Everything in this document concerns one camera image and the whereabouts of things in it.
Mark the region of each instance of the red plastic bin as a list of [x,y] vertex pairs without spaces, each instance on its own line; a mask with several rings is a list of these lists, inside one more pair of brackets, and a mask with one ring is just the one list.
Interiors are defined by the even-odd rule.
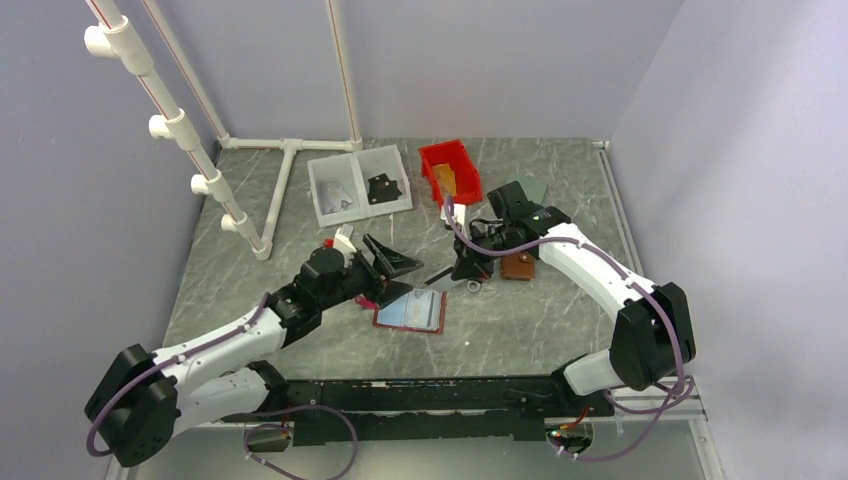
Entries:
[[483,199],[483,186],[480,183],[480,173],[474,168],[471,157],[465,151],[465,145],[460,140],[437,143],[418,149],[421,154],[421,175],[427,177],[430,183],[433,200],[442,207],[444,197],[433,173],[433,167],[447,163],[454,172],[456,179],[456,196],[454,203],[471,205]]

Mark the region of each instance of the plastic storage box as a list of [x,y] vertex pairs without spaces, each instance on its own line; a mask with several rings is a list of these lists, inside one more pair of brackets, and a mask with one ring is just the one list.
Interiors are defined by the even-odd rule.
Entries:
[[430,183],[433,200],[438,202],[439,208],[444,202],[444,195],[436,181],[433,167],[447,163],[453,170],[456,179],[456,196],[454,203],[471,205],[483,199],[483,186],[480,183],[480,173],[474,168],[471,157],[465,151],[465,145],[459,140],[437,143],[418,149],[421,154],[421,175],[427,177]]
[[[307,162],[312,203],[322,227],[412,208],[409,177],[396,145],[345,153]],[[368,179],[385,174],[397,182],[400,197],[372,204]]]

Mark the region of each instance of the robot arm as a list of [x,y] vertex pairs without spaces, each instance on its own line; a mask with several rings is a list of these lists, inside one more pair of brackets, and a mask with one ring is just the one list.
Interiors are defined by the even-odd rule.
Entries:
[[[393,279],[422,266],[365,235],[374,255],[369,263],[353,247],[351,233],[339,229],[332,247],[313,251],[291,283],[243,317],[172,347],[124,349],[85,407],[109,446],[109,452],[93,453],[113,453],[132,467],[193,426],[286,405],[282,375],[267,362],[248,362],[303,338],[321,324],[324,310],[357,295],[380,307],[390,304],[412,290]],[[89,441],[93,450],[93,432]]]
[[[466,237],[457,235],[454,241],[453,280],[485,280],[494,271],[496,256],[527,251],[588,292],[614,322],[609,349],[574,359],[553,372],[555,380],[564,381],[566,400],[621,385],[644,390],[674,371],[672,342],[679,344],[683,363],[694,358],[689,309],[680,287],[657,286],[630,271],[586,238],[562,211],[527,200],[518,182],[493,190],[488,199],[499,222],[485,221],[478,228],[472,220],[466,226],[464,208],[450,217],[448,223]],[[668,315],[676,339],[669,338],[646,295]]]

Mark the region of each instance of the brown object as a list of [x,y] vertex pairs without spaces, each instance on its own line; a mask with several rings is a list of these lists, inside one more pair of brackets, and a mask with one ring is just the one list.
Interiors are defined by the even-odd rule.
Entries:
[[536,259],[527,252],[513,253],[501,259],[501,278],[528,281],[536,276]]
[[450,165],[443,163],[433,167],[433,173],[436,174],[436,181],[439,182],[439,188],[445,192],[456,196],[456,174],[451,170]]

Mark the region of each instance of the lavender wall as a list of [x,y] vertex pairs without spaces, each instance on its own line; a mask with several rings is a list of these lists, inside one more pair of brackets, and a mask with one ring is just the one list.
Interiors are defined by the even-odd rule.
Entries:
[[[137,2],[122,2],[166,83],[214,135]],[[82,413],[115,354],[161,343],[199,199],[191,162],[147,134],[153,104],[91,57],[83,0],[0,16],[0,478],[102,478]]]
[[848,5],[687,0],[612,139],[729,478],[846,478]]
[[[232,133],[347,138],[323,1],[159,0]],[[363,135],[606,139],[682,0],[345,0]]]

